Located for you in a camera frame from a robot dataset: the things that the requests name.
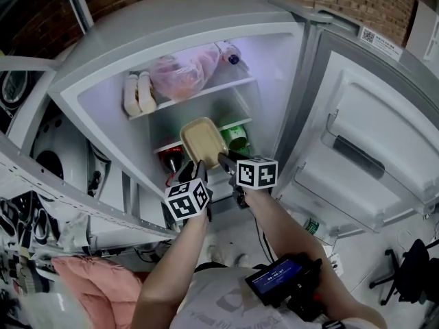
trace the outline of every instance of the office chair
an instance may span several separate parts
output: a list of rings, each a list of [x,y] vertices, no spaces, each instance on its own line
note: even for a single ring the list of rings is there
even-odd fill
[[[385,300],[380,301],[380,305],[385,306],[394,291],[395,295],[400,294],[400,302],[421,302],[429,300],[439,303],[439,259],[432,258],[428,254],[428,249],[439,244],[439,240],[425,246],[417,239],[409,252],[404,253],[404,261],[399,266],[398,258],[392,249],[385,251],[386,256],[392,258],[394,269],[393,275],[380,281],[371,282],[369,288],[373,289],[377,285],[393,281],[392,288]]]

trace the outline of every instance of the device screen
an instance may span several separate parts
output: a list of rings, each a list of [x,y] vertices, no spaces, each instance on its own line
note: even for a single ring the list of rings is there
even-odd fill
[[[275,268],[269,270],[259,278],[253,280],[253,285],[259,290],[261,294],[273,289],[291,278],[293,278],[302,266],[294,263],[292,260],[285,260]]]

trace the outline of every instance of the pink plastic bag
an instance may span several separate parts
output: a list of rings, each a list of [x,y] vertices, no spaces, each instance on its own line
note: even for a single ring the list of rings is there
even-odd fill
[[[159,58],[150,69],[154,88],[162,95],[182,101],[200,92],[220,59],[216,45],[203,45]]]

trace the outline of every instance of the pink cushion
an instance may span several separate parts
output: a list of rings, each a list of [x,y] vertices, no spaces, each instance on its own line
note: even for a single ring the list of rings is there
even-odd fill
[[[85,308],[94,329],[130,327],[142,287],[131,271],[99,257],[57,257],[52,264]]]

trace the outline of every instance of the qr code label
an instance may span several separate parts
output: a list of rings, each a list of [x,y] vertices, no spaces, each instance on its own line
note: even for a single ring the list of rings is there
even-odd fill
[[[372,33],[370,30],[364,29],[363,30],[363,37],[365,41],[369,42],[370,44],[373,43],[373,38],[375,37],[375,33]]]
[[[359,38],[399,62],[403,53],[402,48],[383,37],[381,34],[378,34],[367,27],[363,27]]]

